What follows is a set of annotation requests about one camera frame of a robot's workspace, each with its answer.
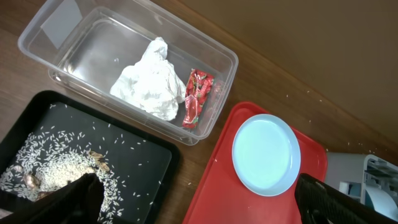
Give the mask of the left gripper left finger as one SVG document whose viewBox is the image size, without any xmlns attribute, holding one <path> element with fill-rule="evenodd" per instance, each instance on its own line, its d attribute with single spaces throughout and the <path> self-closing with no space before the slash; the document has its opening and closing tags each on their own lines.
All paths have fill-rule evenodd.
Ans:
<svg viewBox="0 0 398 224">
<path fill-rule="evenodd" d="M 1 224 L 97 223 L 104 185 L 85 174 L 67 186 L 1 219 Z"/>
</svg>

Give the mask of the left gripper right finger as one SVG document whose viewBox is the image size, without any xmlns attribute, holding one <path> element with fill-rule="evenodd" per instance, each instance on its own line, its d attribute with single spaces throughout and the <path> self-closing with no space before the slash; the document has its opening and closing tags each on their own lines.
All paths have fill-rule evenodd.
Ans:
<svg viewBox="0 0 398 224">
<path fill-rule="evenodd" d="M 303 224 L 397 224 L 308 174 L 300 174 L 295 200 Z"/>
</svg>

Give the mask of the light blue plate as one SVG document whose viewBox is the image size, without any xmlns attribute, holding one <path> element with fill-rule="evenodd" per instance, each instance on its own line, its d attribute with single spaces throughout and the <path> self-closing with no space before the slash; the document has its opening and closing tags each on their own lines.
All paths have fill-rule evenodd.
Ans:
<svg viewBox="0 0 398 224">
<path fill-rule="evenodd" d="M 232 146 L 233 167 L 251 192 L 274 197 L 293 186 L 301 150 L 292 128 L 271 114 L 257 114 L 239 127 Z"/>
</svg>

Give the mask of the white napkin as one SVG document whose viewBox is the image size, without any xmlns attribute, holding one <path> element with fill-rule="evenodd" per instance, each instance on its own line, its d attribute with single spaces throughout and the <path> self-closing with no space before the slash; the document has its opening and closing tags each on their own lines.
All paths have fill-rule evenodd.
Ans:
<svg viewBox="0 0 398 224">
<path fill-rule="evenodd" d="M 140 61 L 121 72 L 110 94 L 164 121 L 176 118 L 186 86 L 167 60 L 168 45 L 157 37 Z"/>
</svg>

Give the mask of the red sauce packet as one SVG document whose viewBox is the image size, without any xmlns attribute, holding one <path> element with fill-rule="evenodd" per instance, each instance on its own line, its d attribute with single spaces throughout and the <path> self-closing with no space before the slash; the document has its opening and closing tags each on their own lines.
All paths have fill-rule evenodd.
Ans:
<svg viewBox="0 0 398 224">
<path fill-rule="evenodd" d="M 191 71 L 185 91 L 186 113 L 182 123 L 184 128 L 193 129 L 197 126 L 213 82 L 213 75 L 197 69 Z"/>
</svg>

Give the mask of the light blue food bowl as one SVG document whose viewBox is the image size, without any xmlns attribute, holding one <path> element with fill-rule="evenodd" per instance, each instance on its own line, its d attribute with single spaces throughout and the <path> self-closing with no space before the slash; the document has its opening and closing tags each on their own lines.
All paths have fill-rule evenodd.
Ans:
<svg viewBox="0 0 398 224">
<path fill-rule="evenodd" d="M 365 206 L 397 221 L 397 204 L 387 192 L 377 187 L 366 187 Z"/>
</svg>

